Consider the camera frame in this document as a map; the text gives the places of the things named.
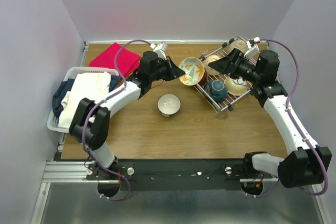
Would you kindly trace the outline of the teal white bowl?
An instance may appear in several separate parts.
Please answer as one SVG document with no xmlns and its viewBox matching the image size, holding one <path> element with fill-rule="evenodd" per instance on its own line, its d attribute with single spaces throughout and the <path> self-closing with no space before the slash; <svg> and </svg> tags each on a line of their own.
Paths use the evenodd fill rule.
<svg viewBox="0 0 336 224">
<path fill-rule="evenodd" d="M 157 107 L 162 116 L 169 118 L 179 112 L 181 101 L 174 94 L 165 94 L 159 98 Z"/>
</svg>

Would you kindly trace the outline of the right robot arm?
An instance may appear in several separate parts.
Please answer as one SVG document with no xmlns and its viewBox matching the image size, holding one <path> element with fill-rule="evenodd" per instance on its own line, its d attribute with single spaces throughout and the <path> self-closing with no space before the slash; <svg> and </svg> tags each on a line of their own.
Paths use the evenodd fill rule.
<svg viewBox="0 0 336 224">
<path fill-rule="evenodd" d="M 259 172 L 277 177 L 286 188 L 315 184 L 328 186 L 327 169 L 332 154 L 328 147 L 321 147 L 311 138 L 295 114 L 290 95 L 276 80 L 280 65 L 279 56 L 272 50 L 263 50 L 255 65 L 238 49 L 209 67 L 233 79 L 242 78 L 252 84 L 253 96 L 271 116 L 285 143 L 288 156 L 280 158 L 265 152 L 245 155 L 242 173 L 249 178 Z"/>
</svg>

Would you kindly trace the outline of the white floral bowl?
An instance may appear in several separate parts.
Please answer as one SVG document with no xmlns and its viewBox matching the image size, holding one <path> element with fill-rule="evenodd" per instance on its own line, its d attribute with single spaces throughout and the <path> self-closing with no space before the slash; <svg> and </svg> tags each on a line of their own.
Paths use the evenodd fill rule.
<svg viewBox="0 0 336 224">
<path fill-rule="evenodd" d="M 179 80 L 186 86 L 198 84 L 205 73 L 203 63 L 195 57 L 188 57 L 182 60 L 179 68 L 185 72 L 185 75 L 179 77 Z"/>
</svg>

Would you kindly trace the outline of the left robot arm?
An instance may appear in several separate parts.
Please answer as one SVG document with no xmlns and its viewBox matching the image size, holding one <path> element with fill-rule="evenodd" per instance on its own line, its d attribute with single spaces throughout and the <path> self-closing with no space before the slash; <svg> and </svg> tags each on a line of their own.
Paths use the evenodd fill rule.
<svg viewBox="0 0 336 224">
<path fill-rule="evenodd" d="M 98 173 L 104 179 L 116 175 L 115 155 L 109 150 L 106 139 L 110 118 L 129 103 L 142 98 L 152 88 L 152 82 L 171 81 L 185 75 L 169 56 L 160 58 L 156 52 L 146 51 L 139 67 L 126 79 L 124 85 L 96 102 L 82 99 L 76 109 L 69 134 L 81 143 L 83 150 L 99 165 Z"/>
</svg>

